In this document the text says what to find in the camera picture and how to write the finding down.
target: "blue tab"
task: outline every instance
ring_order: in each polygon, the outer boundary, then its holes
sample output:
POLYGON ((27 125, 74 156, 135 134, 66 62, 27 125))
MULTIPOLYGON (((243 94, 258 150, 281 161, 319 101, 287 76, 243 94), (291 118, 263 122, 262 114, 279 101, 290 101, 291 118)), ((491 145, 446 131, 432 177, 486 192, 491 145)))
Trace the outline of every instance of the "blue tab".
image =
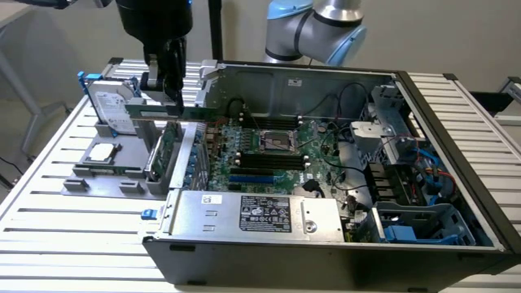
POLYGON ((410 226, 388 226, 383 229, 383 234, 388 242, 414 243, 416 240, 410 226))
POLYGON ((313 0, 273 0, 267 6, 267 19, 275 20, 302 13, 313 6, 313 0))
POLYGON ((325 64, 329 66, 341 66, 341 64, 351 61, 363 43, 366 33, 367 29, 365 26, 358 26, 353 29, 351 33, 345 36, 338 47, 334 49, 325 64))
POLYGON ((141 220, 157 220, 157 210, 146 209, 141 213, 141 220))
POLYGON ((439 244, 439 245, 456 245, 458 237, 455 234, 447 235, 442 239, 418 239, 418 244, 439 244))
POLYGON ((90 80, 90 81, 98 81, 99 79, 102 79, 103 76, 98 73, 89 73, 86 76, 85 76, 85 79, 90 80))

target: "green circuit board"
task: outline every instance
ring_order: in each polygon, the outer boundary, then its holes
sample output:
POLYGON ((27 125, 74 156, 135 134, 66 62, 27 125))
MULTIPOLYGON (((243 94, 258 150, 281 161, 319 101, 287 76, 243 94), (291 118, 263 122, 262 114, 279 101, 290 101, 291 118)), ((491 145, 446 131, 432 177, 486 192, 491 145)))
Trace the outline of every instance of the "green circuit board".
MULTIPOLYGON (((230 169, 237 168, 234 164, 235 153, 241 151, 245 154, 283 154, 294 156, 307 156, 310 165, 305 170, 279 170, 273 169, 274 184, 239 183, 241 191, 247 193, 266 194, 291 194, 295 187, 299 187, 307 180, 314 179, 321 186, 326 185, 326 175, 330 172, 334 178, 339 173, 337 168, 330 167, 322 160, 321 143, 326 133, 318 133, 318 123, 307 121, 294 131, 243 129, 233 123, 227 123, 213 130, 213 150, 210 153, 210 175, 207 190, 229 191, 230 169), (263 138, 271 135, 290 136, 293 138, 290 150, 282 150, 275 145, 262 143, 263 138)), ((333 164, 339 164, 337 156, 333 153, 335 138, 327 136, 323 145, 329 148, 326 160, 333 164)))

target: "sticker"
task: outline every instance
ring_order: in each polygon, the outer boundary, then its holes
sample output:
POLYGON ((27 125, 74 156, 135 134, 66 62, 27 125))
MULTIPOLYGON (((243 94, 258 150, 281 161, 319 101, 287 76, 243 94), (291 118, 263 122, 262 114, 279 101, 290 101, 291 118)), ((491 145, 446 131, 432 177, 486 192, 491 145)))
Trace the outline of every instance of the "sticker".
POLYGON ((302 86, 302 80, 301 79, 289 79, 287 85, 290 87, 301 87, 302 86))
POLYGON ((291 232, 287 197, 241 197, 238 228, 250 232, 291 232))
POLYGON ((130 116, 123 108, 126 100, 117 93, 95 92, 97 109, 101 119, 119 134, 135 134, 130 116))
POLYGON ((205 194, 202 195, 202 204, 221 204, 222 203, 222 195, 218 194, 205 194))

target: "black ram slot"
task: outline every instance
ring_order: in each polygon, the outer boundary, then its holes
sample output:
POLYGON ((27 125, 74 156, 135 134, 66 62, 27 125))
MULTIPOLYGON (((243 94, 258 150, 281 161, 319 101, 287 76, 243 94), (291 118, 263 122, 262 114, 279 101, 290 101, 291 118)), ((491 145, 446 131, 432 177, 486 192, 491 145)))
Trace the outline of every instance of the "black ram slot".
POLYGON ((241 122, 241 126, 250 129, 293 130, 298 127, 298 121, 293 118, 254 117, 253 120, 250 117, 246 117, 241 122))
POLYGON ((273 170, 267 170, 267 169, 231 168, 229 169, 229 173, 233 175, 273 176, 273 170))
POLYGON ((303 170, 303 159, 301 156, 242 154, 239 160, 241 168, 303 170))

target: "white wall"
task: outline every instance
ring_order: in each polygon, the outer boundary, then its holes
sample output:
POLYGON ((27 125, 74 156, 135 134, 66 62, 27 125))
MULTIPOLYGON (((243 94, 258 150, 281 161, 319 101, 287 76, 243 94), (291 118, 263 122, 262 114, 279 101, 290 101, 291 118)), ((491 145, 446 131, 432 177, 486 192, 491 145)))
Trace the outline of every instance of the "white wall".
MULTIPOLYGON (((269 0, 223 0, 225 58, 262 60, 269 0)), ((495 90, 521 75, 521 1, 363 0, 368 35, 349 66, 454 73, 471 90, 495 90)), ((210 58, 206 0, 193 0, 190 60, 210 58)), ((115 7, 37 10, 17 20, 1 46, 41 100, 79 97, 78 70, 98 72, 111 56, 141 57, 115 7)), ((0 82, 0 91, 5 89, 0 82)))

